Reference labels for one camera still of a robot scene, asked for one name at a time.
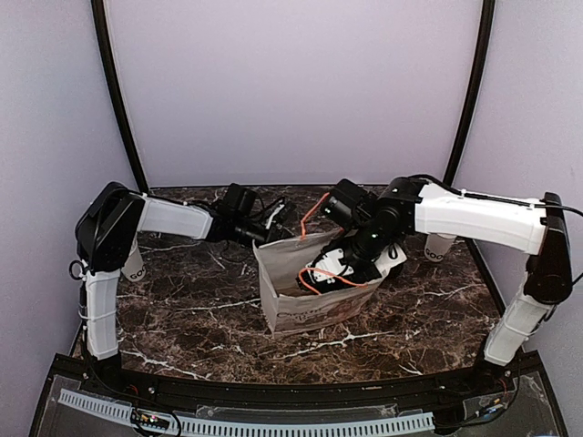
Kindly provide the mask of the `white paper takeout bag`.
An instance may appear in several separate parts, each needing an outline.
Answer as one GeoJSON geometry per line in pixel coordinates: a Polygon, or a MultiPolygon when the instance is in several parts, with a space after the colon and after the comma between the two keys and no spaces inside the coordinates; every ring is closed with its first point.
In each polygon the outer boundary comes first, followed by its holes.
{"type": "Polygon", "coordinates": [[[275,336],[357,315],[406,256],[387,197],[330,190],[302,217],[299,236],[254,246],[261,307],[275,336]]]}

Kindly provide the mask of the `white paper coffee cup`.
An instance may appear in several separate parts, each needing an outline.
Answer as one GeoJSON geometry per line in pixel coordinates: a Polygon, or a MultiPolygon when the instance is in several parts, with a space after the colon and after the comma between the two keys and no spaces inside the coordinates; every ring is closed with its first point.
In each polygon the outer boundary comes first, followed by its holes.
{"type": "Polygon", "coordinates": [[[455,240],[454,235],[428,234],[424,245],[425,257],[432,262],[442,262],[455,240]]]}

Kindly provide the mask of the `paper cup holding straws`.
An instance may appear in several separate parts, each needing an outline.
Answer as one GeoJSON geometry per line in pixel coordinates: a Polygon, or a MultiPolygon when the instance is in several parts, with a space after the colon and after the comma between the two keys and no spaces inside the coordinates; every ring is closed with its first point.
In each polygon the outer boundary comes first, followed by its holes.
{"type": "Polygon", "coordinates": [[[132,242],[128,259],[122,267],[121,273],[131,282],[142,280],[146,274],[144,261],[138,248],[138,242],[135,239],[132,242]]]}

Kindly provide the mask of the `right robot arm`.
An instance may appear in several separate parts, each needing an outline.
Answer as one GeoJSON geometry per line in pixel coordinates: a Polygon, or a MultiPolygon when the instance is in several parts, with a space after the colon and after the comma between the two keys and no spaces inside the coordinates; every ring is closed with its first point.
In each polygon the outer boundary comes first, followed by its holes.
{"type": "Polygon", "coordinates": [[[565,207],[554,193],[505,198],[459,190],[429,175],[395,178],[379,195],[341,180],[322,213],[342,232],[311,263],[309,278],[327,290],[381,277],[381,257],[399,257],[398,241],[422,233],[428,241],[461,237],[496,243],[528,255],[521,287],[488,334],[484,360],[465,375],[465,387],[483,395],[500,379],[540,322],[573,289],[565,207]]]}

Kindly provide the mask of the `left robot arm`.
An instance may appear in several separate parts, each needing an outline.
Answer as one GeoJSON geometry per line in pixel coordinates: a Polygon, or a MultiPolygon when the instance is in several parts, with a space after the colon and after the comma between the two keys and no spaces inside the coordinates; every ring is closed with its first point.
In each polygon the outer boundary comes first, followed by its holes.
{"type": "Polygon", "coordinates": [[[75,228],[81,316],[88,353],[102,361],[118,354],[117,288],[121,277],[136,282],[145,275],[138,233],[155,232],[207,242],[232,241],[244,247],[287,239],[287,218],[295,210],[285,197],[260,209],[259,195],[238,184],[212,203],[178,202],[108,183],[75,228]]]}

